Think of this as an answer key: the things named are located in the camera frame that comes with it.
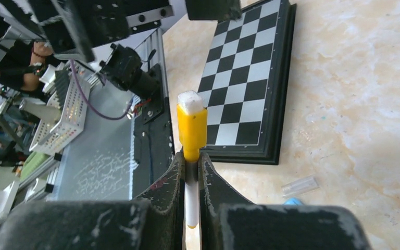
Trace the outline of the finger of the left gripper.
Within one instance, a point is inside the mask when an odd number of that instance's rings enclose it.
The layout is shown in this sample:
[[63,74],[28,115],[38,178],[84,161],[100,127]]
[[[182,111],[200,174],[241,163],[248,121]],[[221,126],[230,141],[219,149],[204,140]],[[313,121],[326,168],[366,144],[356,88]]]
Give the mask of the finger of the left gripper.
[[237,20],[242,16],[239,0],[186,0],[188,18],[194,21]]

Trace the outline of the black white chessboard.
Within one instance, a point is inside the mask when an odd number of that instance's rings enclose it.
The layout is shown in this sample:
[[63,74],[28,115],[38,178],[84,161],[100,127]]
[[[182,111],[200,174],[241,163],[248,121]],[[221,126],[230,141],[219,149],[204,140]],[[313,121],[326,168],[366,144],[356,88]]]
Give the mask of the black white chessboard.
[[198,87],[212,161],[279,164],[296,10],[258,1],[217,23]]

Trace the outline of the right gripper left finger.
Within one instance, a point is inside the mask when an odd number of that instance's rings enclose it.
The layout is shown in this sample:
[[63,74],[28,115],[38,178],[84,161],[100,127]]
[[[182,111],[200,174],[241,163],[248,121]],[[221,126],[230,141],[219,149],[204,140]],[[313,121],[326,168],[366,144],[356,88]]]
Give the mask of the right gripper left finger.
[[0,249],[185,249],[184,157],[132,200],[32,201],[0,228]]

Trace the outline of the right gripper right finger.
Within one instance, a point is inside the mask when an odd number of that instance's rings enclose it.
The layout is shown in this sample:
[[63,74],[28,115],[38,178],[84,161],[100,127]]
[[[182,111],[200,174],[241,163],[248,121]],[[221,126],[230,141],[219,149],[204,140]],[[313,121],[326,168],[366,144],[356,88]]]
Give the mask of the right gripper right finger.
[[199,159],[202,249],[370,249],[359,220],[340,206],[258,205]]

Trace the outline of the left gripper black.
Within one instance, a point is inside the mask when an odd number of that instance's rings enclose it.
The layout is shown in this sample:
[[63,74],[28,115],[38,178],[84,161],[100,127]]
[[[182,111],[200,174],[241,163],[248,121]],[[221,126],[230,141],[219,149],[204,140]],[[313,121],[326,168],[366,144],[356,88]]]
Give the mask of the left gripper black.
[[93,48],[158,28],[174,15],[169,1],[77,0],[28,2],[59,60],[93,62]]

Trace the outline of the light blue highlighter cap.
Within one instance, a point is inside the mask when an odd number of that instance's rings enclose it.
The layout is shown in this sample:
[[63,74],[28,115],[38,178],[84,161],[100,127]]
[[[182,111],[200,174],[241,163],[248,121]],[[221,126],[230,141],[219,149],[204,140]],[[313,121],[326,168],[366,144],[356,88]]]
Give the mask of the light blue highlighter cap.
[[302,202],[300,199],[298,199],[298,198],[291,197],[291,198],[288,198],[288,199],[284,202],[284,205],[300,206],[300,205],[303,205],[303,202]]

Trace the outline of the clear gel pen cap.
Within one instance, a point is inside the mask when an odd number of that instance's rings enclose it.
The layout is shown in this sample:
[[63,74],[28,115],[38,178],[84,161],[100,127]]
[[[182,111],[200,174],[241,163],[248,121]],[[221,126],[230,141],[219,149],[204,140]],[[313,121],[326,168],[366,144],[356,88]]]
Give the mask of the clear gel pen cap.
[[316,178],[314,176],[308,176],[282,186],[282,197],[290,198],[300,196],[318,188],[319,184]]

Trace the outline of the white marker yellow cap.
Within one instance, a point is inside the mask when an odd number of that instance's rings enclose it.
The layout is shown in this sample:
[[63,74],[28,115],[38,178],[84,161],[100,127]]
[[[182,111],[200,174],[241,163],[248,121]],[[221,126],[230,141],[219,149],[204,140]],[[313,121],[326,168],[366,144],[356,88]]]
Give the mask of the white marker yellow cap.
[[200,149],[207,143],[207,110],[202,97],[189,90],[178,95],[179,140],[185,160],[185,220],[193,229],[199,222],[198,161]]

